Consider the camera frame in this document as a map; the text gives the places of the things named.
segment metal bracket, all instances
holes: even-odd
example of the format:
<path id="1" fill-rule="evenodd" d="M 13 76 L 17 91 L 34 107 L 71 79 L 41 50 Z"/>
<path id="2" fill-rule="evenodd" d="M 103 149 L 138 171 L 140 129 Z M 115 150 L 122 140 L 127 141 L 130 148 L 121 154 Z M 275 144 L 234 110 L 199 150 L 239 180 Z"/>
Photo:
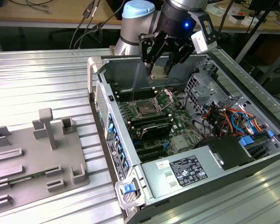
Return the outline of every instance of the metal bracket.
<path id="1" fill-rule="evenodd" d="M 99 56 L 90 57 L 87 61 L 87 88 L 88 93 L 92 93 L 92 75 L 102 70 L 103 60 Z"/>
<path id="2" fill-rule="evenodd" d="M 201 27 L 204 39 L 207 44 L 217 41 L 216 30 L 214 29 L 213 23 L 211 22 L 210 16 L 207 12 L 200 10 L 195 12 L 188 11 L 188 13 Z"/>

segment black wire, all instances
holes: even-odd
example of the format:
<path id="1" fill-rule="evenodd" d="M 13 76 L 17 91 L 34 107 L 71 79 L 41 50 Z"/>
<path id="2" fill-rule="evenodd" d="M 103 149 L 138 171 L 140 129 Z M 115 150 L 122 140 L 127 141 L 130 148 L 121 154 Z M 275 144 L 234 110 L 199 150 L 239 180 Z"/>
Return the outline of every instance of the black wire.
<path id="1" fill-rule="evenodd" d="M 118 13 L 118 12 L 121 10 L 121 8 L 122 8 L 122 7 L 124 6 L 124 4 L 125 4 L 125 1 L 126 1 L 126 0 L 123 0 L 123 1 L 122 1 L 122 4 L 120 5 L 120 7 L 119 7 L 111 16 L 109 16 L 108 19 L 106 19 L 104 22 L 101 23 L 102 26 L 101 26 L 99 29 L 101 29 L 101 28 L 102 28 L 116 13 Z M 75 48 L 76 44 L 77 44 L 84 36 L 86 36 L 87 34 L 90 34 L 91 32 L 93 32 L 93 31 L 94 31 L 93 28 L 96 27 L 97 25 L 99 25 L 99 23 L 96 24 L 95 26 L 93 26 L 93 27 L 90 29 L 90 31 L 88 31 L 87 33 L 81 35 L 81 36 L 78 38 L 78 40 L 76 41 L 76 43 L 74 44 L 74 48 Z"/>
<path id="2" fill-rule="evenodd" d="M 244 4 L 246 4 L 246 5 L 250 5 L 250 4 L 245 3 L 245 2 L 242 2 L 242 4 L 241 4 L 243 7 L 245 7 L 245 8 L 247 8 L 247 9 L 249 9 L 249 7 L 244 6 Z"/>
<path id="3" fill-rule="evenodd" d="M 229 5 L 227 6 L 227 8 L 226 8 L 226 10 L 225 10 L 225 13 L 224 13 L 224 15 L 223 15 L 223 18 L 222 18 L 222 21 L 221 21 L 221 24 L 220 24 L 220 28 L 219 28 L 219 30 L 218 30 L 219 33 L 220 33 L 220 32 L 222 31 L 222 29 L 223 29 L 223 25 L 224 25 L 226 16 L 227 16 L 227 14 L 228 14 L 228 12 L 229 12 L 229 10 L 230 10 L 232 4 L 233 4 L 233 1 L 234 1 L 234 0 L 231 0 L 231 1 L 230 1 Z"/>
<path id="4" fill-rule="evenodd" d="M 99 6 L 100 2 L 101 2 L 101 0 L 98 0 L 97 6 L 96 6 L 97 9 L 98 9 L 98 6 Z M 91 22 L 92 22 L 92 20 L 93 20 L 93 17 L 94 17 L 94 15 L 93 15 L 93 16 L 91 15 L 90 21 L 89 21 L 89 23 L 87 24 L 87 27 L 86 27 L 86 29 L 84 30 L 84 33 L 83 33 L 83 34 L 86 34 L 86 32 L 87 32 L 87 30 L 88 30 L 88 28 L 89 28 L 89 26 L 90 26 L 90 24 L 91 24 Z M 81 47 L 83 38 L 84 38 L 84 36 L 81 38 L 81 41 L 80 41 L 79 46 L 78 46 L 78 49 L 80 49 L 80 47 Z"/>
<path id="5" fill-rule="evenodd" d="M 37 7 L 34 6 L 34 3 L 30 2 L 29 0 L 26 0 L 26 4 L 32 9 L 43 11 L 43 12 L 48 13 L 48 14 L 51 13 L 49 10 L 44 9 L 44 8 L 46 8 L 46 5 L 38 5 L 39 7 L 43 7 L 43 8 L 37 8 Z"/>
<path id="6" fill-rule="evenodd" d="M 254 20 L 254 18 L 255 18 L 255 15 L 256 15 L 256 12 L 254 12 L 254 15 L 253 15 L 252 21 L 251 21 L 251 23 L 250 23 L 249 28 L 247 29 L 246 34 L 249 32 L 249 29 L 250 29 L 250 27 L 251 27 L 251 25 L 252 25 L 252 23 L 253 23 L 253 20 Z"/>
<path id="7" fill-rule="evenodd" d="M 76 28 L 76 30 L 75 30 L 75 32 L 74 32 L 74 34 L 73 34 L 73 37 L 71 38 L 69 49 L 71 49 L 71 45 L 72 45 L 72 43 L 73 43 L 73 41 L 74 41 L 75 35 L 76 35 L 77 31 L 79 30 L 80 26 L 83 24 L 84 21 L 85 21 L 85 18 L 83 18 L 83 19 L 81 20 L 81 22 L 79 23 L 79 25 L 77 26 L 77 28 Z"/>
<path id="8" fill-rule="evenodd" d="M 269 12 L 271 11 L 271 9 L 273 8 L 273 6 L 276 4 L 276 2 L 279 0 L 274 0 L 272 2 L 272 4 L 270 5 L 270 7 L 265 11 L 265 13 L 263 13 L 263 15 L 261 16 L 261 18 L 258 20 L 257 24 L 255 25 L 255 27 L 252 29 L 252 31 L 249 34 L 249 38 L 247 40 L 247 42 L 245 43 L 245 45 L 248 43 L 248 41 L 250 40 L 250 38 L 254 35 L 254 33 L 256 32 L 256 30 L 258 29 L 258 27 L 261 25 L 261 23 L 265 20 L 266 16 L 269 14 Z"/>
<path id="9" fill-rule="evenodd" d="M 33 5 L 30 5 L 30 4 L 22 4 L 22 3 L 19 3 L 19 2 L 15 2 L 15 1 L 13 1 L 13 0 L 9 0 L 9 1 L 11 1 L 11 2 L 13 2 L 13 3 L 15 3 L 15 4 L 18 4 L 18 5 L 21 5 L 21 6 L 40 6 L 40 5 L 44 5 L 44 4 L 47 4 L 47 3 L 49 3 L 49 2 L 52 2 L 52 1 L 54 1 L 54 0 L 46 1 L 46 2 L 43 2 L 43 3 L 39 3 L 39 4 L 33 4 Z"/>

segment black cable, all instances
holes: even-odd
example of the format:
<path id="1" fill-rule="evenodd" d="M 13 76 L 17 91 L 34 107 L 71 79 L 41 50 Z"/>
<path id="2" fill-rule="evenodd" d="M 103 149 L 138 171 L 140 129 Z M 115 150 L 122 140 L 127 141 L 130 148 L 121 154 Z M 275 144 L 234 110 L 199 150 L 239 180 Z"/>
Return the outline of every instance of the black cable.
<path id="1" fill-rule="evenodd" d="M 250 27 L 251 27 L 251 25 L 252 25 L 252 23 L 253 23 L 253 20 L 254 20 L 254 18 L 255 18 L 255 15 L 256 15 L 256 12 L 254 12 L 254 15 L 253 15 L 252 21 L 251 21 L 251 23 L 250 23 L 249 28 L 247 29 L 246 34 L 249 32 L 249 29 L 250 29 Z"/>
<path id="2" fill-rule="evenodd" d="M 85 19 L 88 19 L 91 12 L 92 12 L 92 9 L 93 9 L 93 6 L 94 6 L 94 1 L 95 0 L 92 0 L 92 2 L 90 4 L 88 4 L 87 8 L 84 10 L 83 12 L 83 19 L 81 20 L 81 22 L 79 23 L 79 25 L 77 26 L 74 34 L 73 34 L 73 37 L 71 38 L 71 41 L 70 41 L 70 46 L 69 46 L 69 49 L 71 49 L 71 45 L 74 41 L 74 38 L 75 38 L 75 35 L 77 33 L 77 31 L 79 30 L 79 28 L 81 27 L 81 25 L 83 24 L 83 22 L 85 21 Z"/>
<path id="3" fill-rule="evenodd" d="M 47 4 L 47 3 L 49 3 L 49 2 L 52 2 L 52 1 L 54 1 L 54 0 L 50 0 L 50 1 L 46 1 L 46 2 L 43 2 L 43 3 L 39 3 L 39 4 L 33 4 L 33 5 L 30 5 L 30 4 L 22 4 L 22 3 L 19 3 L 19 2 L 15 2 L 15 1 L 13 1 L 13 0 L 9 0 L 9 1 L 11 1 L 11 2 L 13 2 L 13 3 L 15 3 L 15 4 L 17 4 L 17 5 L 21 5 L 21 6 L 40 6 L 40 5 L 44 5 L 44 4 Z"/>
<path id="4" fill-rule="evenodd" d="M 47 7 L 46 5 L 38 5 L 39 7 L 43 7 L 43 8 L 37 8 L 36 6 L 34 6 L 34 3 L 29 1 L 29 0 L 26 0 L 26 4 L 27 4 L 27 6 L 29 6 L 32 9 L 43 11 L 45 13 L 51 14 L 51 12 L 49 10 L 44 9 L 44 8 Z"/>
<path id="5" fill-rule="evenodd" d="M 233 4 L 233 1 L 234 1 L 234 0 L 231 0 L 231 1 L 230 1 L 229 5 L 227 6 L 227 8 L 226 8 L 226 10 L 225 10 L 225 13 L 224 13 L 224 15 L 223 15 L 223 18 L 222 18 L 222 21 L 221 21 L 221 24 L 220 24 L 220 28 L 219 28 L 219 30 L 218 30 L 219 33 L 220 33 L 220 32 L 222 31 L 222 29 L 223 29 L 223 25 L 224 25 L 226 16 L 227 16 L 227 14 L 228 14 L 228 12 L 229 12 L 229 10 L 230 10 L 232 4 Z"/>
<path id="6" fill-rule="evenodd" d="M 245 8 L 247 8 L 247 9 L 249 9 L 249 7 L 244 6 L 244 4 L 246 4 L 246 5 L 250 5 L 250 4 L 245 3 L 245 2 L 242 2 L 242 4 L 241 4 L 243 7 L 245 7 Z"/>
<path id="7" fill-rule="evenodd" d="M 89 26 L 90 26 L 90 24 L 91 24 L 91 22 L 92 22 L 92 20 L 93 20 L 93 17 L 94 17 L 94 15 L 95 15 L 95 12 L 96 12 L 97 9 L 98 9 L 98 6 L 99 6 L 100 2 L 101 2 L 101 0 L 98 0 L 97 6 L 94 8 L 94 11 L 93 11 L 93 13 L 92 13 L 92 15 L 91 15 L 90 21 L 89 21 L 89 23 L 87 24 L 87 27 L 86 27 L 86 29 L 84 30 L 84 33 L 83 33 L 83 34 L 86 34 L 86 32 L 87 32 L 87 30 L 88 30 L 88 28 L 89 28 Z M 82 39 L 81 39 L 81 41 L 80 41 L 80 43 L 79 43 L 78 49 L 80 49 L 80 47 L 81 47 L 83 38 L 84 38 L 84 36 L 82 37 Z"/>
<path id="8" fill-rule="evenodd" d="M 256 30 L 258 29 L 258 27 L 261 25 L 261 23 L 265 20 L 266 16 L 269 14 L 269 12 L 271 11 L 271 9 L 275 6 L 275 4 L 277 3 L 277 1 L 279 0 L 274 0 L 272 2 L 272 4 L 270 5 L 270 7 L 265 11 L 265 13 L 263 13 L 263 15 L 261 16 L 260 20 L 258 20 L 258 22 L 256 23 L 255 27 L 252 29 L 252 31 L 249 34 L 249 38 L 247 40 L 247 42 L 245 43 L 245 45 L 248 43 L 248 41 L 250 40 L 250 38 L 253 36 L 253 34 L 256 32 Z"/>
<path id="9" fill-rule="evenodd" d="M 118 13 L 118 12 L 121 10 L 121 8 L 122 8 L 122 7 L 124 6 L 124 4 L 125 4 L 125 1 L 126 1 L 126 0 L 123 0 L 123 1 L 122 1 L 122 4 L 120 5 L 120 7 L 119 7 L 111 16 L 109 16 L 108 19 L 106 19 L 104 22 L 98 23 L 97 25 L 93 26 L 87 33 L 81 35 L 81 36 L 77 39 L 76 43 L 74 44 L 74 48 L 75 48 L 76 44 L 77 44 L 84 36 L 86 36 L 87 34 L 90 34 L 91 32 L 95 32 L 95 31 L 97 31 L 97 30 L 100 30 L 100 29 L 101 29 L 101 28 L 102 28 L 116 13 Z"/>
<path id="10" fill-rule="evenodd" d="M 74 32 L 74 34 L 73 34 L 73 36 L 72 36 L 72 38 L 71 38 L 71 41 L 70 41 L 69 49 L 71 49 L 71 45 L 72 45 L 72 43 L 73 43 L 73 41 L 74 41 L 75 35 L 76 35 L 76 33 L 78 32 L 80 26 L 83 24 L 84 21 L 85 21 L 85 18 L 83 18 L 83 19 L 81 20 L 81 22 L 79 23 L 79 25 L 78 25 L 77 28 L 75 29 L 75 32 Z"/>

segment blue wire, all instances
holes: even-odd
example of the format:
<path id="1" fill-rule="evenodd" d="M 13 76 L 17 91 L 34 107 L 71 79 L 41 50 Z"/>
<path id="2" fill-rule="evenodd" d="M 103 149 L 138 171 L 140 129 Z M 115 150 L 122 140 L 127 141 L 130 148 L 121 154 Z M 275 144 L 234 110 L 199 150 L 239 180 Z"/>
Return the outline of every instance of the blue wire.
<path id="1" fill-rule="evenodd" d="M 237 130 L 239 130 L 241 133 L 245 134 L 245 132 L 244 132 L 242 129 L 240 129 L 239 127 L 237 127 L 237 126 L 235 125 L 234 121 L 233 121 L 234 115 L 235 115 L 236 113 L 242 114 L 242 115 L 247 119 L 247 121 L 248 121 L 249 126 L 251 127 L 251 129 L 252 129 L 255 133 L 258 133 L 258 131 L 256 130 L 256 128 L 251 124 L 251 122 L 250 122 L 248 116 L 247 116 L 246 114 L 242 113 L 242 112 L 235 112 L 235 113 L 233 113 L 233 115 L 231 116 L 232 125 L 233 125 Z"/>

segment power cord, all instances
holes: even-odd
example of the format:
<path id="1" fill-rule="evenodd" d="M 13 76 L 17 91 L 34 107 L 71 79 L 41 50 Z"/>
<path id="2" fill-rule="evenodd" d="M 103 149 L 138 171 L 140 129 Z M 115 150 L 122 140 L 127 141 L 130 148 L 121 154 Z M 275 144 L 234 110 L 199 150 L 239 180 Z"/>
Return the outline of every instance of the power cord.
<path id="1" fill-rule="evenodd" d="M 74 38 L 75 38 L 75 35 L 77 33 L 77 31 L 79 30 L 79 28 L 81 27 L 81 25 L 84 23 L 84 21 L 86 19 L 89 18 L 91 12 L 92 12 L 92 9 L 93 9 L 93 5 L 94 5 L 94 1 L 95 0 L 92 0 L 92 2 L 87 6 L 87 8 L 85 9 L 84 13 L 83 13 L 83 19 L 81 20 L 81 22 L 79 23 L 79 25 L 77 26 L 77 28 L 75 29 L 75 32 L 71 38 L 71 41 L 70 41 L 70 45 L 69 45 L 69 49 L 71 49 L 71 45 L 73 44 L 73 41 L 74 41 Z"/>
<path id="2" fill-rule="evenodd" d="M 19 3 L 19 2 L 16 2 L 16 1 L 13 1 L 13 0 L 9 0 L 17 5 L 21 5 L 21 6 L 40 6 L 40 5 L 44 5 L 44 4 L 47 4 L 49 2 L 52 2 L 54 0 L 50 0 L 50 1 L 46 1 L 46 2 L 43 2 L 43 3 L 38 3 L 38 4 L 35 4 L 35 3 L 32 3 L 32 2 L 29 2 L 30 4 L 22 4 L 22 3 Z"/>
<path id="3" fill-rule="evenodd" d="M 123 0 L 123 1 L 122 1 L 122 4 L 120 5 L 120 7 L 119 7 L 111 16 L 109 16 L 109 18 L 106 19 L 104 22 L 98 23 L 97 25 L 93 26 L 88 32 L 86 32 L 85 34 L 81 35 L 81 36 L 77 39 L 77 41 L 75 42 L 73 48 L 75 48 L 76 44 L 77 44 L 84 36 L 86 36 L 87 34 L 89 34 L 89 33 L 91 33 L 91 32 L 96 32 L 96 31 L 100 30 L 100 29 L 101 29 L 101 28 L 102 28 L 116 13 L 118 13 L 118 12 L 122 9 L 122 7 L 124 6 L 125 2 L 126 2 L 126 0 Z"/>
<path id="4" fill-rule="evenodd" d="M 29 7 L 32 8 L 32 9 L 36 9 L 36 10 L 39 10 L 39 11 L 43 11 L 43 12 L 48 13 L 48 14 L 51 14 L 51 13 L 52 13 L 51 11 L 49 11 L 49 10 L 47 10 L 47 9 L 44 9 L 44 8 L 48 8 L 47 5 L 38 5 L 39 7 L 42 7 L 42 8 L 43 8 L 43 9 L 41 9 L 41 8 L 36 8 L 36 6 L 34 5 L 34 3 L 31 2 L 31 1 L 29 1 L 29 0 L 26 0 L 26 4 L 27 4 L 27 6 L 29 6 Z"/>
<path id="5" fill-rule="evenodd" d="M 99 6 L 99 3 L 100 3 L 100 2 L 101 2 L 101 0 L 98 0 L 97 6 L 95 6 L 95 8 L 94 8 L 93 13 L 92 13 L 91 18 L 90 18 L 90 21 L 89 21 L 89 23 L 87 24 L 87 27 L 86 27 L 86 29 L 84 30 L 84 33 L 83 33 L 83 34 L 86 34 L 86 32 L 87 32 L 87 30 L 88 30 L 88 28 L 89 28 L 89 26 L 90 26 L 90 24 L 91 24 L 91 22 L 92 22 L 92 19 L 93 19 L 93 17 L 94 17 L 94 14 L 95 14 L 95 12 L 96 12 L 97 9 L 98 9 L 98 6 Z M 82 39 L 81 39 L 81 41 L 80 41 L 80 43 L 79 43 L 78 49 L 81 48 L 81 44 L 82 44 L 83 38 L 84 38 L 84 36 L 82 37 Z"/>
<path id="6" fill-rule="evenodd" d="M 251 25 L 252 25 L 252 23 L 253 23 L 254 18 L 255 18 L 255 14 L 256 14 L 256 12 L 254 12 L 254 15 L 253 15 L 252 21 L 251 21 L 251 23 L 250 23 L 250 25 L 249 25 L 249 28 L 247 29 L 246 34 L 249 32 L 249 29 L 250 29 L 250 27 L 251 27 Z"/>
<path id="7" fill-rule="evenodd" d="M 221 24 L 220 24 L 220 28 L 219 28 L 219 30 L 218 30 L 218 33 L 220 33 L 220 32 L 222 31 L 222 29 L 223 29 L 223 25 L 224 25 L 226 16 L 227 16 L 227 14 L 228 14 L 228 12 L 229 12 L 229 10 L 230 10 L 230 8 L 231 8 L 233 2 L 234 2 L 234 0 L 231 0 L 230 3 L 229 3 L 229 5 L 227 6 L 227 8 L 226 8 L 226 10 L 225 10 L 225 13 L 224 13 L 224 15 L 223 15 L 223 18 L 222 18 L 222 20 L 221 20 Z"/>

